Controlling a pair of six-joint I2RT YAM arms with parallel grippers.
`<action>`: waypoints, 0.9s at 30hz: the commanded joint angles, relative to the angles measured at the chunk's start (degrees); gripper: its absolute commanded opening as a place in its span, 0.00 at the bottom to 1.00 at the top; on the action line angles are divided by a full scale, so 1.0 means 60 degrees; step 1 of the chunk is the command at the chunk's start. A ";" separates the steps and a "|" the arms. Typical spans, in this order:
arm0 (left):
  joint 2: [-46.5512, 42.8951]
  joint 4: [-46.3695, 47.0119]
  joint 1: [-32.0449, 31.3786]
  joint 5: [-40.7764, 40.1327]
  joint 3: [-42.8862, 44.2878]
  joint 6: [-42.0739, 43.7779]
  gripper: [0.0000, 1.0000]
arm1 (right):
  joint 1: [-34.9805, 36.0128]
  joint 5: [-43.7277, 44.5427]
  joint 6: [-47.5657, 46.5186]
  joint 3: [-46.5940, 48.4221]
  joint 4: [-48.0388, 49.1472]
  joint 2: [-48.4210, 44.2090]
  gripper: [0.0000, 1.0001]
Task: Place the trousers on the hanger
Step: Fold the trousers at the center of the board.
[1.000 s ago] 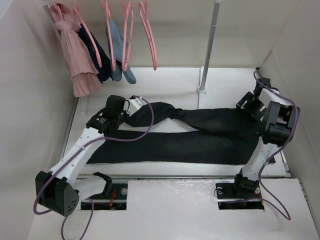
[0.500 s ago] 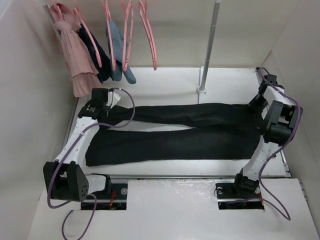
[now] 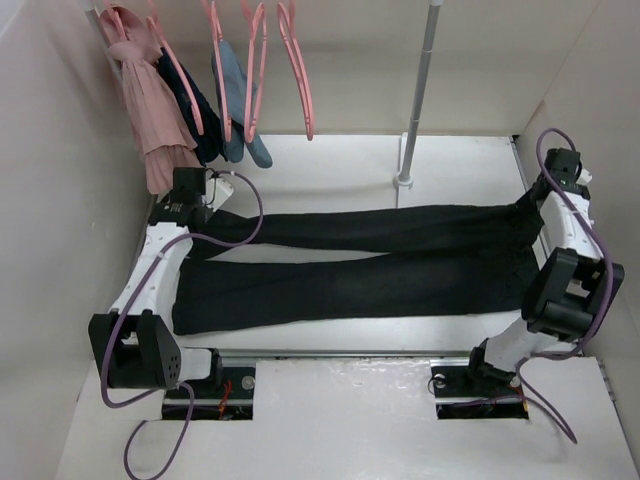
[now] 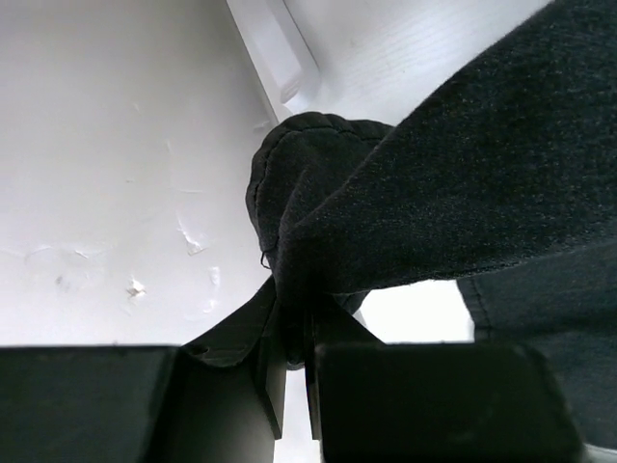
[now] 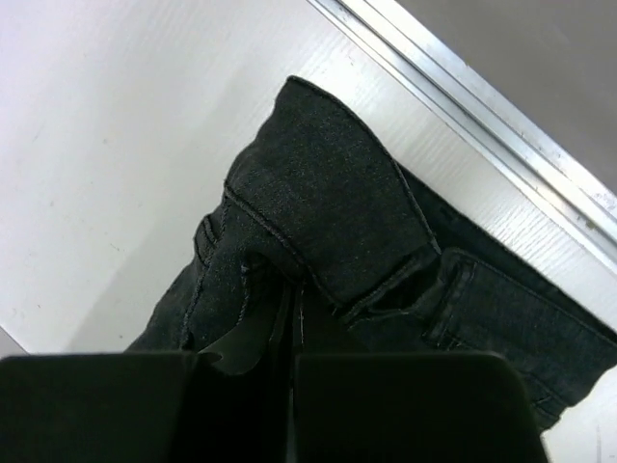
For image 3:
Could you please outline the black trousers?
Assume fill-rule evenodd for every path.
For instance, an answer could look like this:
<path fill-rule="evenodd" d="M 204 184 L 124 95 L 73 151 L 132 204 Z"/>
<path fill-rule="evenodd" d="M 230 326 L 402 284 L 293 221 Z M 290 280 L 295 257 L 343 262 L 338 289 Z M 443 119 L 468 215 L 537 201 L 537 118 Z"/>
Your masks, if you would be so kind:
<path fill-rule="evenodd" d="M 351 318 L 516 310 L 538 272 L 543 221 L 523 196 L 498 206 L 428 205 L 341 213 L 216 213 L 180 269 L 177 335 Z M 207 237 L 216 237 L 209 244 Z M 240 263 L 224 243 L 356 251 L 356 260 Z"/>

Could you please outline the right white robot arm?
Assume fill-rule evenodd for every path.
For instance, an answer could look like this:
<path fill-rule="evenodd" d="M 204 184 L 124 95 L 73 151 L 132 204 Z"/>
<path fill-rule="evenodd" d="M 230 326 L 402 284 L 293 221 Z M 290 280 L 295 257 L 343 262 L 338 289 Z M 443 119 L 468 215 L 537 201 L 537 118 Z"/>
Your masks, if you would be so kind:
<path fill-rule="evenodd" d="M 462 369 L 465 387 L 476 394 L 511 382 L 522 359 L 550 358 L 557 346 L 582 340 L 624 280 L 620 264 L 607 272 L 604 253 L 583 229 L 592 223 L 580 153 L 550 149 L 544 166 L 528 196 L 536 202 L 550 253 L 525 294 L 520 317 L 475 347 Z"/>

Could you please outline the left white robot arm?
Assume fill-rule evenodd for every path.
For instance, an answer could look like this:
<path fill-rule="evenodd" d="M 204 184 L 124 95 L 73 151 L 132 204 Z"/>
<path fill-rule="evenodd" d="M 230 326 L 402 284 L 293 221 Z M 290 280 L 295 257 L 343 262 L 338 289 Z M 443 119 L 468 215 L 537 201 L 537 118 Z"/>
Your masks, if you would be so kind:
<path fill-rule="evenodd" d="M 174 171 L 173 189 L 151 210 L 142 250 L 122 293 L 107 313 L 95 314 L 89 338 L 108 388 L 171 390 L 189 381 L 204 397 L 223 387 L 217 354 L 181 347 L 172 311 L 180 268 L 198 233 L 234 187 L 213 173 Z"/>

